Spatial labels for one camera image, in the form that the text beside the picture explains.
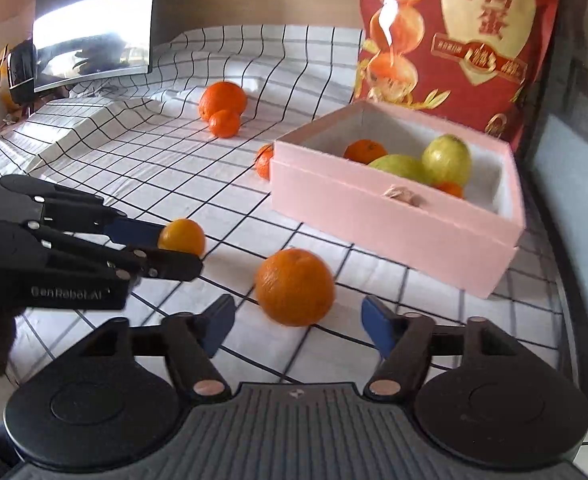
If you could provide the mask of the green pear left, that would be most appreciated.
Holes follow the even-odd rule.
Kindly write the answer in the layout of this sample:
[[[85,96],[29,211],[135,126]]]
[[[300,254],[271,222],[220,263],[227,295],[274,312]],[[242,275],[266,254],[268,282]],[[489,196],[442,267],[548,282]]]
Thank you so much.
[[[369,167],[424,185],[431,185],[431,178],[428,177],[422,162],[408,155],[384,155],[370,162]]]

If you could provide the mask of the small mandarin in box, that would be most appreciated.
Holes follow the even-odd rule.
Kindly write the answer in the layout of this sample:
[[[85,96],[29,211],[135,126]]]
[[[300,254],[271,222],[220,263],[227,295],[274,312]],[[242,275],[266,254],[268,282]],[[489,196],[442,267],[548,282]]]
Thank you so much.
[[[433,185],[433,188],[440,192],[444,192],[448,195],[463,198],[464,197],[464,190],[462,186],[456,182],[439,182]]]

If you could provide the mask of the large orange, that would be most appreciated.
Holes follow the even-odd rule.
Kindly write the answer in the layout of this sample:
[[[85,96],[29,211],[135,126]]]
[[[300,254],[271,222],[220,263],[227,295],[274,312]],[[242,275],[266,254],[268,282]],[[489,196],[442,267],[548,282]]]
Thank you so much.
[[[321,321],[335,301],[333,274],[312,252],[287,248],[266,259],[255,275],[259,306],[272,321],[289,327]]]
[[[198,102],[198,114],[202,120],[209,122],[213,114],[220,110],[231,110],[242,115],[247,106],[245,91],[234,82],[218,81],[203,92]]]

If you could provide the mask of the black speaker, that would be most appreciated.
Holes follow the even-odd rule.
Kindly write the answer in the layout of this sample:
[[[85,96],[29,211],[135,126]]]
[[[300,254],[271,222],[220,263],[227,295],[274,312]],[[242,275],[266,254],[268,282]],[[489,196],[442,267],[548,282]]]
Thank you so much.
[[[9,94],[16,105],[26,105],[34,96],[34,50],[32,40],[27,39],[9,51],[7,77]]]

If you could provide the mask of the glass cabinet at right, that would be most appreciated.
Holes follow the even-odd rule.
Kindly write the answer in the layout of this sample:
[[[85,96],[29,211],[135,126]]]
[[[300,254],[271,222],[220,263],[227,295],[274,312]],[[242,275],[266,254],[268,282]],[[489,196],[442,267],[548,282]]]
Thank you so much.
[[[520,156],[565,316],[561,367],[588,398],[588,0],[560,0]]]

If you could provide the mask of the small mandarin at back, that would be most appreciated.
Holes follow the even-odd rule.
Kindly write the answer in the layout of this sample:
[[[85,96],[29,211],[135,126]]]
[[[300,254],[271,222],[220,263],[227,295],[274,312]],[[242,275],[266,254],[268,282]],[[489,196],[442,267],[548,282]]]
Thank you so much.
[[[218,110],[210,116],[208,128],[217,138],[233,138],[241,128],[241,116],[234,110]]]

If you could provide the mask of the small yellow-orange mandarin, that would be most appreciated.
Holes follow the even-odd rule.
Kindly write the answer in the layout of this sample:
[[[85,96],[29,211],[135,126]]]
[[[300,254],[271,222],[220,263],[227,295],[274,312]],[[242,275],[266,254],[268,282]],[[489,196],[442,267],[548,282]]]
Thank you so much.
[[[202,258],[206,250],[205,232],[191,219],[173,220],[160,231],[157,247]]]

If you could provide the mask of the white black grid tablecloth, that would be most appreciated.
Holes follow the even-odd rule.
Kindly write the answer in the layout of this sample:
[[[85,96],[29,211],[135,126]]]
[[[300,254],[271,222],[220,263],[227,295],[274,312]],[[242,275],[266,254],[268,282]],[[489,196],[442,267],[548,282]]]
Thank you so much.
[[[551,252],[529,210],[515,261],[487,299],[277,214],[256,174],[262,146],[347,104],[358,29],[225,26],[196,29],[155,49],[143,76],[92,81],[70,97],[0,131],[0,176],[31,174],[103,197],[130,218],[196,221],[207,240],[195,281],[144,280],[126,302],[133,325],[198,312],[222,294],[239,312],[215,356],[227,382],[353,382],[363,385],[379,353],[360,322],[364,296],[440,324],[485,315],[551,366],[559,363],[563,316]],[[247,96],[236,136],[220,139],[198,114],[203,92],[230,81]],[[273,252],[319,256],[336,282],[335,304],[308,328],[275,324],[258,307],[254,275]]]

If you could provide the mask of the black monitor screen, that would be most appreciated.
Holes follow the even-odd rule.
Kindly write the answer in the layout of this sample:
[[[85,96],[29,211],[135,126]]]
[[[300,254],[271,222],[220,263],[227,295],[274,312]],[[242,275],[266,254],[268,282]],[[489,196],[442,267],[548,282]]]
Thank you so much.
[[[36,0],[34,90],[147,74],[154,0]]]

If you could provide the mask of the green pear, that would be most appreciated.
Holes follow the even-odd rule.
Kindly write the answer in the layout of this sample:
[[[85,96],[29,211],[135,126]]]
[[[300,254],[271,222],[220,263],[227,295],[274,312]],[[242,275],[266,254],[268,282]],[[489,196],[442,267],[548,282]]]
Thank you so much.
[[[443,134],[431,141],[421,156],[433,184],[453,183],[464,188],[471,177],[471,152],[458,136]]]
[[[370,162],[369,167],[424,185],[431,185],[431,178],[428,177],[422,162],[408,155],[384,155]]]

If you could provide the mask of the red egg gift bag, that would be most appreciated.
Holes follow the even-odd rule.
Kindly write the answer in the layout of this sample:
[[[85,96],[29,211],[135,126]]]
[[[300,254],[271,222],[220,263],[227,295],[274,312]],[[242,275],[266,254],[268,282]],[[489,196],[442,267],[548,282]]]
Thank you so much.
[[[357,99],[518,146],[559,0],[360,0]]]

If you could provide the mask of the pink cardboard box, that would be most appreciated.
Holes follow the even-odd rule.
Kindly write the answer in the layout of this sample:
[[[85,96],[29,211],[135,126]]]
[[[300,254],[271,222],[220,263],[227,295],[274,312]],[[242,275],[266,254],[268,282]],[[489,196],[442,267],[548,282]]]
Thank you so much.
[[[470,149],[472,174],[457,198],[352,162],[371,139],[420,156],[442,134]],[[521,181],[506,142],[434,115],[358,101],[274,143],[271,204],[286,217],[486,298],[518,252],[526,224]]]

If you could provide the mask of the green pear right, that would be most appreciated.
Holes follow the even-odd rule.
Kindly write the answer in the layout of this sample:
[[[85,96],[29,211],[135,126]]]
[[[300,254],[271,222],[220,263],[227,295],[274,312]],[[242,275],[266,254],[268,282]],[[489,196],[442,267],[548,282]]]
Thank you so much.
[[[453,183],[464,188],[471,177],[471,152],[458,136],[443,134],[431,141],[421,156],[433,184]]]

